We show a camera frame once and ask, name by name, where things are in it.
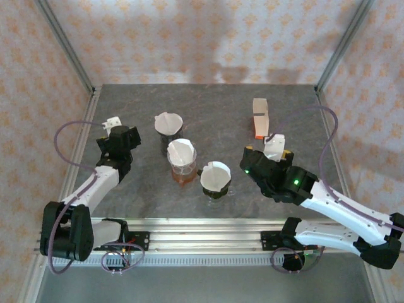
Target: white block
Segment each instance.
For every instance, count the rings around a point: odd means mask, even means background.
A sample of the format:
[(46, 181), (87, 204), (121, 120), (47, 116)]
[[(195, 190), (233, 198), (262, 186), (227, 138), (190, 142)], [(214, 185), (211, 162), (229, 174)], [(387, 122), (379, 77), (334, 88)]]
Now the white block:
[(252, 101), (252, 111), (254, 113), (255, 138), (263, 139), (268, 136), (268, 130), (270, 128), (268, 103), (266, 99), (254, 98)]
[(102, 123), (102, 128), (104, 128), (107, 131), (107, 134), (109, 136), (111, 128), (113, 128), (114, 126), (121, 126), (121, 125), (122, 123), (119, 117), (112, 117), (107, 119), (107, 122)]

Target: gray table surface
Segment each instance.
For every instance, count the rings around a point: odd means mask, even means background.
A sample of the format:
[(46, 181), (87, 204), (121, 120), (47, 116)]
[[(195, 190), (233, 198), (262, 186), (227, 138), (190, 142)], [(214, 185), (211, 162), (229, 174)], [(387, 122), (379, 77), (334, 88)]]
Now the gray table surface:
[[(243, 148), (263, 149), (254, 139), (253, 98), (266, 98), (270, 131), (299, 107), (317, 104), (310, 85), (104, 85), (93, 118), (105, 122), (119, 116), (124, 125), (137, 126), (142, 142), (132, 151), (130, 173), (97, 206), (94, 217), (124, 218), (322, 218), (302, 207), (275, 203), (239, 168)], [(160, 152), (154, 117), (175, 112), (184, 121), (184, 137), (195, 146), (198, 167), (221, 161), (232, 172), (231, 196), (218, 208), (208, 206), (199, 179), (180, 187), (170, 174), (170, 164)], [(319, 111), (302, 112), (282, 133), (285, 148), (295, 153), (294, 165), (319, 174), (318, 158), (326, 141)], [(100, 150), (95, 140), (105, 131), (92, 127), (82, 163), (95, 165)], [(340, 191), (331, 152), (324, 161), (330, 184)], [(90, 175), (81, 170), (76, 187)]]

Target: orange patterned wall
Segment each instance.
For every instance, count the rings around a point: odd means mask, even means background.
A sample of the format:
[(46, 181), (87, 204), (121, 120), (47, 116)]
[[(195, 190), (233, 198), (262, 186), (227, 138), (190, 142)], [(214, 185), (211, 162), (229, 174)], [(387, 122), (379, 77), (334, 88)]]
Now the orange patterned wall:
[[(0, 302), (16, 302), (66, 170), (52, 139), (89, 95), (32, 0), (0, 1)], [(60, 138), (71, 153), (77, 128)]]
[[(350, 191), (385, 213), (404, 213), (404, 7), (375, 1), (325, 89), (340, 118), (338, 149)], [(388, 272), (404, 297), (404, 256)]]
[(317, 83), (360, 0), (50, 0), (94, 85)]

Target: black cup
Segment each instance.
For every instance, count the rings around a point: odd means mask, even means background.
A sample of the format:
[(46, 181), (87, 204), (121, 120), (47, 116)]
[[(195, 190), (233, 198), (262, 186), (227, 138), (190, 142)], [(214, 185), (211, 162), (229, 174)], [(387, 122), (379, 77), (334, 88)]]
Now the black cup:
[[(203, 170), (199, 169), (198, 175), (201, 176), (202, 172)], [(202, 192), (212, 199), (220, 199), (221, 197), (225, 196), (229, 191), (229, 186), (231, 182), (232, 180), (228, 181), (228, 183), (224, 185), (224, 187), (220, 191), (210, 191), (209, 189), (206, 189), (202, 186)]]
[(182, 127), (175, 134), (160, 134), (160, 149), (162, 151), (163, 156), (167, 157), (167, 148), (169, 147), (170, 142), (181, 139), (182, 138)]

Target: metal floor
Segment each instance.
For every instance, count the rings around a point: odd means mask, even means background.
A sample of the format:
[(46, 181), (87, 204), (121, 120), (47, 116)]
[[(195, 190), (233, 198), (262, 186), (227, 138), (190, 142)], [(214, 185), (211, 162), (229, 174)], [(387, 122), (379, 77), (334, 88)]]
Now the metal floor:
[(49, 271), (37, 303), (371, 303), (363, 262), (325, 254), (311, 271), (284, 275), (270, 266), (138, 267), (122, 276), (101, 268)]

